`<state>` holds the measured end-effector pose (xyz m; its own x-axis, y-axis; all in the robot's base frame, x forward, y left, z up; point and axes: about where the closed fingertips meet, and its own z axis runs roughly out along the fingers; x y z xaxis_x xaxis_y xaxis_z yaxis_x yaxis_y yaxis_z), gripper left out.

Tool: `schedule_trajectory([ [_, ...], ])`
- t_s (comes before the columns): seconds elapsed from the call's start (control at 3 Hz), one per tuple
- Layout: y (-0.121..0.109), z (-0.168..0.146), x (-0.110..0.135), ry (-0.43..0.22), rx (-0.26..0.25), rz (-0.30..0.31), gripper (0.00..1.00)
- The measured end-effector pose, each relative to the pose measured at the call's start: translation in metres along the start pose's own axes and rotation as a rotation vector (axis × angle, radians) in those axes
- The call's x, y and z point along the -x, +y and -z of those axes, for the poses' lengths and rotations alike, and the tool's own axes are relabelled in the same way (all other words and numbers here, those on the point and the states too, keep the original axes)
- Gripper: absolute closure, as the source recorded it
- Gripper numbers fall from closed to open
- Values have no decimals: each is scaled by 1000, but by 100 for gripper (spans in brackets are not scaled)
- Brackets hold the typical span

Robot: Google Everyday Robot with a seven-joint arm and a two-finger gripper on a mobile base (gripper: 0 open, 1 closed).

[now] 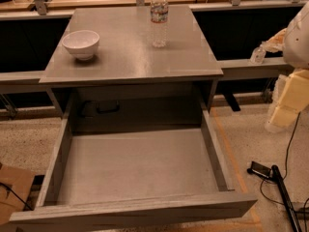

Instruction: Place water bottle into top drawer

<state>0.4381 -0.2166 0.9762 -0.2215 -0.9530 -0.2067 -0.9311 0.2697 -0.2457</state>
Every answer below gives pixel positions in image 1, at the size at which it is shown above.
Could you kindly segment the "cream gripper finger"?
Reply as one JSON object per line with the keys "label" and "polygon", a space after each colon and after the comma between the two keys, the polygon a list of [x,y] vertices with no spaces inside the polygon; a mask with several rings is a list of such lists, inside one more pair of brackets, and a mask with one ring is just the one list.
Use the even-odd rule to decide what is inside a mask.
{"label": "cream gripper finger", "polygon": [[278,33],[276,33],[267,41],[262,42],[262,48],[265,51],[271,53],[282,51],[284,46],[285,34],[286,34],[286,28],[280,30]]}
{"label": "cream gripper finger", "polygon": [[289,75],[280,74],[272,93],[272,103],[265,123],[266,130],[269,132],[285,130],[308,105],[309,71],[296,69]]}

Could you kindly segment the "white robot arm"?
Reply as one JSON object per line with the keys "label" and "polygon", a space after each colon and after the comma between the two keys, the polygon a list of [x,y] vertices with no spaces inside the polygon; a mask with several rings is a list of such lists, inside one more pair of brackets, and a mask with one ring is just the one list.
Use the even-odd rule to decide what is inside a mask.
{"label": "white robot arm", "polygon": [[281,51],[284,61],[295,69],[288,76],[279,76],[268,110],[266,129],[280,132],[309,105],[309,2],[287,28],[263,42],[262,48],[268,52]]}

